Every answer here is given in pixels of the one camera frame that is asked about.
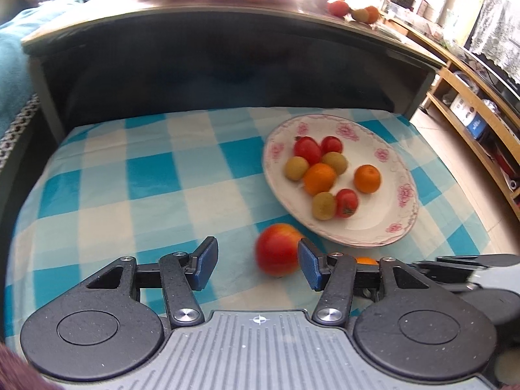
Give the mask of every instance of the wooden table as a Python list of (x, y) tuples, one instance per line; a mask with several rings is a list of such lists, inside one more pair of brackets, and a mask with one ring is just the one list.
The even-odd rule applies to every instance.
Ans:
[(431, 104), (435, 105), (439, 111), (448, 119), (448, 121), (455, 127), (455, 130), (462, 136), (467, 145), (476, 154), (480, 162), (488, 170), (489, 174), (496, 182), (500, 190), (503, 192), (506, 200), (509, 202), (514, 213), (520, 219), (520, 208), (518, 208), (516, 201), (520, 198), (520, 188), (516, 191), (511, 191), (505, 183), (503, 174), (498, 165), (489, 158), (480, 144), (471, 136), (466, 127), (459, 121), (455, 114), (441, 101), (441, 96), (448, 92), (451, 88), (457, 90), (464, 101), (472, 106), (487, 122), (489, 127), (495, 132), (498, 139), (500, 139), (507, 149), (511, 152), (516, 162), (520, 164), (520, 143), (510, 133), (500, 118), (496, 116), (470, 88), (468, 88), (453, 72), (463, 71), (468, 75), (478, 87), (487, 95), (487, 97), (494, 101), (501, 113), (506, 116), (516, 127), (520, 129), (520, 118), (511, 110), (505, 101), (485, 82), (480, 75), (474, 72), (464, 62), (451, 54), (448, 50), (432, 41), (427, 36), (424, 36), (419, 31), (414, 30), (410, 25), (402, 22), (399, 19), (385, 19), (384, 23), (392, 27), (396, 31), (407, 36), (416, 43), (422, 45), (425, 49), (435, 54), (437, 57), (446, 62), (446, 67), (439, 71), (440, 79), (433, 85), (430, 91), (426, 94), (427, 101), (425, 107), (428, 108)]

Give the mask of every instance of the pink flower design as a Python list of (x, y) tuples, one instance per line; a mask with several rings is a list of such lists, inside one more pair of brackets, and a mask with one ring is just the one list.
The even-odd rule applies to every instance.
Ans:
[(397, 189), (397, 199), (399, 199), (399, 206), (403, 208), (406, 203), (413, 198), (413, 188), (410, 183), (399, 186)]
[(391, 225), (389, 225), (385, 232), (387, 233), (395, 233), (395, 232), (398, 232), (399, 230), (402, 230), (402, 224), (401, 223), (392, 223)]
[(296, 128), (296, 133), (300, 136), (305, 136), (309, 132), (309, 125), (301, 122)]
[(278, 161), (280, 154), (283, 151), (283, 143), (278, 142), (271, 145), (271, 157), (273, 160)]
[(343, 136), (343, 138), (350, 139), (351, 141), (359, 141), (359, 136), (352, 129), (352, 126), (348, 123), (340, 123), (336, 127), (336, 135)]
[(374, 155), (382, 163), (387, 162), (388, 159), (390, 158), (390, 153), (389, 153), (388, 149), (384, 149), (384, 148), (376, 149), (374, 152)]

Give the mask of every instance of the plate rim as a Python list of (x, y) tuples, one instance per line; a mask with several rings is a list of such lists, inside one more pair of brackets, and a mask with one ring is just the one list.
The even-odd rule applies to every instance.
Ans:
[[(408, 175), (408, 177), (410, 179), (410, 183), (413, 185), (413, 188), (414, 188), (414, 193), (413, 193), (413, 197), (412, 197), (412, 201), (413, 201), (412, 215), (410, 216), (411, 217), (411, 221), (410, 221), (410, 217), (409, 217), (408, 218), (409, 219), (408, 224), (404, 228), (404, 232), (402, 234), (400, 234), (398, 236), (395, 236), (394, 239), (390, 238), (388, 241), (384, 241), (383, 243), (381, 243), (381, 242), (370, 242), (370, 243), (362, 243), (362, 244), (360, 244), (360, 243), (352, 243), (352, 242), (340, 241), (338, 239), (334, 239), (332, 236), (326, 236), (326, 234), (324, 234), (321, 230), (318, 230), (313, 225), (310, 225), (306, 220), (302, 219), (296, 213), (293, 213), (293, 210), (289, 209), (289, 207), (286, 206), (286, 204), (284, 203), (283, 199), (279, 198), (279, 196), (277, 195), (277, 193), (275, 191), (275, 187), (273, 186), (271, 176), (266, 174), (266, 167), (265, 167), (266, 155), (267, 155), (267, 152), (268, 152), (268, 148), (267, 147), (268, 147), (269, 141), (271, 140), (271, 137), (273, 136), (273, 134), (275, 132), (277, 132), (280, 128), (282, 128), (283, 125), (285, 125), (286, 123), (289, 123), (289, 122), (293, 122), (293, 121), (295, 121), (295, 119), (298, 119), (298, 118), (313, 118), (313, 119), (317, 119), (317, 118), (323, 118), (323, 117), (332, 117), (332, 118), (340, 119), (342, 122), (355, 124), (357, 127), (360, 127), (367, 134), (373, 136), (374, 139), (377, 140), (379, 143), (384, 144), (384, 146), (386, 146), (387, 148), (390, 148), (392, 150), (392, 152), (394, 152), (394, 154), (397, 156), (397, 161), (403, 166), (404, 170), (407, 172), (407, 175)], [(378, 248), (378, 247), (391, 245), (392, 243), (398, 242), (399, 240), (401, 240), (402, 238), (407, 236), (408, 233), (410, 233), (411, 229), (414, 227), (415, 223), (417, 222), (417, 217), (419, 216), (419, 196), (418, 196), (418, 192), (417, 192), (417, 185), (415, 184), (415, 180), (413, 178), (412, 173), (410, 172), (410, 169), (405, 164), (405, 162), (402, 159), (401, 155), (388, 142), (386, 142), (383, 138), (381, 138), (378, 134), (374, 133), (372, 130), (366, 128), (362, 124), (354, 122), (354, 121), (352, 121), (352, 120), (350, 120), (348, 118), (344, 118), (344, 117), (340, 117), (340, 116), (336, 116), (336, 115), (332, 115), (332, 114), (314, 113), (314, 114), (301, 114), (299, 116), (294, 116), (294, 117), (288, 118), (287, 120), (283, 121), (282, 123), (277, 125), (269, 133), (269, 135), (267, 135), (267, 138), (266, 138), (265, 143), (264, 143), (264, 148), (263, 148), (263, 151), (262, 151), (262, 170), (263, 170), (266, 182), (269, 185), (269, 188), (271, 189), (271, 192), (274, 194), (274, 196), (277, 199), (277, 201), (285, 208), (285, 210), (287, 210), (287, 212), (291, 216), (293, 216), (300, 224), (304, 225), (307, 229), (309, 229), (310, 231), (318, 234), (318, 236), (321, 236), (321, 237), (323, 237), (323, 238), (325, 238), (327, 240), (330, 240), (331, 242), (335, 242), (335, 243), (338, 243), (340, 245), (350, 246), (350, 247), (355, 247), (355, 248), (364, 248), (364, 249), (370, 249), (370, 248), (375, 249), (375, 248)]]

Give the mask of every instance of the curtain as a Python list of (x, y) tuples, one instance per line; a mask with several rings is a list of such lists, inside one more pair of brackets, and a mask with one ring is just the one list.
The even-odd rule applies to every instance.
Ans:
[(520, 84), (520, 7), (507, 0), (484, 0), (470, 51), (484, 55)]

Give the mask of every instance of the gray ridged plate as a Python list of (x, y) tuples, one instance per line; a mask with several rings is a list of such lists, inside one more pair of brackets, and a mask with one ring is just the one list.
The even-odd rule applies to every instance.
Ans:
[(312, 324), (303, 311), (215, 311), (176, 329), (132, 373), (67, 390), (484, 390), (478, 378), (447, 385), (399, 381), (367, 364), (346, 334)]

